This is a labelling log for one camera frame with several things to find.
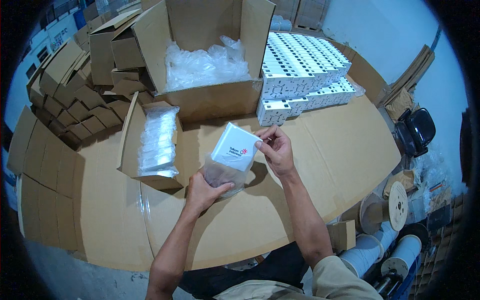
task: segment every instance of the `black chair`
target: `black chair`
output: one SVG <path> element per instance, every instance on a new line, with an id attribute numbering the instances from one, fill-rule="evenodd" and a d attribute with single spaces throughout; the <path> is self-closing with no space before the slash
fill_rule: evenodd
<path id="1" fill-rule="evenodd" d="M 398 118 L 395 132 L 405 153 L 409 157 L 419 157 L 428 152 L 427 145 L 435 136 L 435 124 L 426 109 L 420 108 L 413 113 L 407 109 Z"/>

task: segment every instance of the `man's right hand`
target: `man's right hand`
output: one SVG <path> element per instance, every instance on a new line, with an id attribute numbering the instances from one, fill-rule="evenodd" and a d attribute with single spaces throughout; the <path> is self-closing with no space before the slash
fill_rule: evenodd
<path id="1" fill-rule="evenodd" d="M 255 142 L 255 147 L 265 154 L 268 165 L 278 178 L 282 179 L 296 173 L 292 143 L 280 127 L 273 125 L 260 129 L 255 135 L 263 140 Z"/>

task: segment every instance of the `plastic bag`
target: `plastic bag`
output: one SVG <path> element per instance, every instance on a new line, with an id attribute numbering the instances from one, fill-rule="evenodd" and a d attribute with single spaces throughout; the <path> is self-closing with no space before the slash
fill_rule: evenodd
<path id="1" fill-rule="evenodd" d="M 365 93 L 365 89 L 361 85 L 359 85 L 355 82 L 351 82 L 351 84 L 352 84 L 353 88 L 355 89 L 355 97 L 360 97 Z"/>
<path id="2" fill-rule="evenodd" d="M 161 175 L 173 178 L 179 172 L 173 166 L 175 144 L 173 131 L 179 107 L 155 107 L 146 111 L 145 130 L 140 136 L 138 149 L 138 175 Z"/>
<path id="3" fill-rule="evenodd" d="M 182 50 L 172 42 L 166 51 L 167 84 L 163 92 L 196 86 L 251 80 L 245 48 L 240 40 L 221 36 L 225 47 L 212 45 L 208 51 Z"/>
<path id="4" fill-rule="evenodd" d="M 229 198 L 245 189 L 245 181 L 247 180 L 247 174 L 252 167 L 252 164 L 253 160 L 250 167 L 242 172 L 221 163 L 217 163 L 212 160 L 211 153 L 207 153 L 205 155 L 205 165 L 203 167 L 205 181 L 214 188 L 217 188 L 224 183 L 233 182 L 235 186 L 220 196 L 221 199 Z"/>

